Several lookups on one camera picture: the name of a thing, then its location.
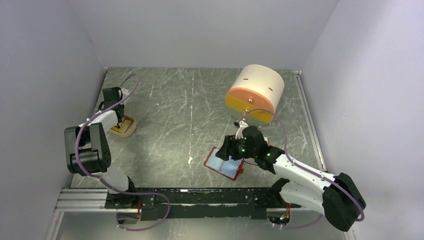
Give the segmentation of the red leather card holder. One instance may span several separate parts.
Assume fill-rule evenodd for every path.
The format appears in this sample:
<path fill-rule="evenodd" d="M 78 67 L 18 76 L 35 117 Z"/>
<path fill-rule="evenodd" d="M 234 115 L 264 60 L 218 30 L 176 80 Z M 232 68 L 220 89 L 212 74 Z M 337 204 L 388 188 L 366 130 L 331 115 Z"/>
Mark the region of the red leather card holder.
<path fill-rule="evenodd" d="M 235 181 L 239 175 L 241 175 L 244 172 L 243 166 L 244 162 L 243 160 L 227 160 L 224 161 L 218 157 L 216 157 L 216 153 L 218 152 L 219 148 L 214 146 L 212 150 L 209 152 L 205 162 L 203 165 L 214 172 L 225 176 L 226 178 Z"/>

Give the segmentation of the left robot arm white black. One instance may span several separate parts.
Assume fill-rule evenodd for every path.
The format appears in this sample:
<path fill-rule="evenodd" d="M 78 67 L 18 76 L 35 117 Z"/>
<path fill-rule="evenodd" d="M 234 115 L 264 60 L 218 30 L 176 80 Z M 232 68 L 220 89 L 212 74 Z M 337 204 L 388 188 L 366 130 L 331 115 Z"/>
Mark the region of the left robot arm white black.
<path fill-rule="evenodd" d="M 70 173 L 86 176 L 99 175 L 118 190 L 108 190 L 106 205 L 116 208 L 132 208 L 138 205 L 139 194 L 133 181 L 112 165 L 112 154 L 106 132 L 126 138 L 131 136 L 137 124 L 124 113 L 130 91 L 120 87 L 105 88 L 98 110 L 101 115 L 82 125 L 64 130 L 66 165 Z"/>

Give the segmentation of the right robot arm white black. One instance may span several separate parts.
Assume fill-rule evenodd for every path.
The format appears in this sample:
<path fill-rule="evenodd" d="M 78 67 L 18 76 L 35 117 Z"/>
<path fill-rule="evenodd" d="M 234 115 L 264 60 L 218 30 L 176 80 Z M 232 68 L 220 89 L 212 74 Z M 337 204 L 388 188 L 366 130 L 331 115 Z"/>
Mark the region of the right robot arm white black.
<path fill-rule="evenodd" d="M 269 197 L 275 207 L 285 203 L 306 207 L 343 232 L 364 219 L 366 202 L 348 174 L 326 173 L 294 159 L 268 144 L 256 126 L 240 127 L 235 135 L 225 136 L 212 156 L 222 161 L 253 159 L 262 170 L 279 176 Z"/>

